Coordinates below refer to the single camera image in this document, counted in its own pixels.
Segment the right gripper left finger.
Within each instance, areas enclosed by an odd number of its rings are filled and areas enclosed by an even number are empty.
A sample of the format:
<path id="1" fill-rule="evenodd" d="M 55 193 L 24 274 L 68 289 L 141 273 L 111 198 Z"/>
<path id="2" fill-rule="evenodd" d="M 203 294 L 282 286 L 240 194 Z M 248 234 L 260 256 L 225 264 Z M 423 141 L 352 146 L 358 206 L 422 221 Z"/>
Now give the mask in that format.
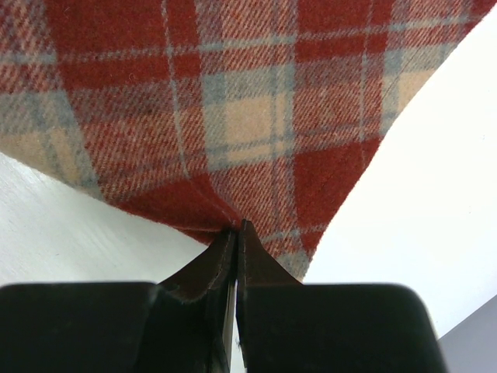
<path id="1" fill-rule="evenodd" d="M 1 289 L 3 372 L 227 372 L 235 234 L 160 283 Z"/>

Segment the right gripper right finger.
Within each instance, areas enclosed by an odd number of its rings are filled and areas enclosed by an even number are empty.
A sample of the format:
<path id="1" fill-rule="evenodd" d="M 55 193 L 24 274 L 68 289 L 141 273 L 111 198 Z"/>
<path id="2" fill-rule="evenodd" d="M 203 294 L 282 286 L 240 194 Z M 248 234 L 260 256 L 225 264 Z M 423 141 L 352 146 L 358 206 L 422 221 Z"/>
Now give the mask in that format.
<path id="1" fill-rule="evenodd" d="M 396 284 L 302 284 L 250 221 L 238 233 L 237 322 L 249 372 L 444 372 L 420 297 Z"/>

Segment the red plaid skirt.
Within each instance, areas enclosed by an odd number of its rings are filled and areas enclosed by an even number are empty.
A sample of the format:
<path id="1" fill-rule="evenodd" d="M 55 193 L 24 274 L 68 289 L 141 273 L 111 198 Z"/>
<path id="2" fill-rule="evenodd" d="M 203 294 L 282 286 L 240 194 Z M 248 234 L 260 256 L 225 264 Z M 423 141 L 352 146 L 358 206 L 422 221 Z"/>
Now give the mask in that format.
<path id="1" fill-rule="evenodd" d="M 3 1 L 1 150 L 302 279 L 389 128 L 492 1 Z"/>

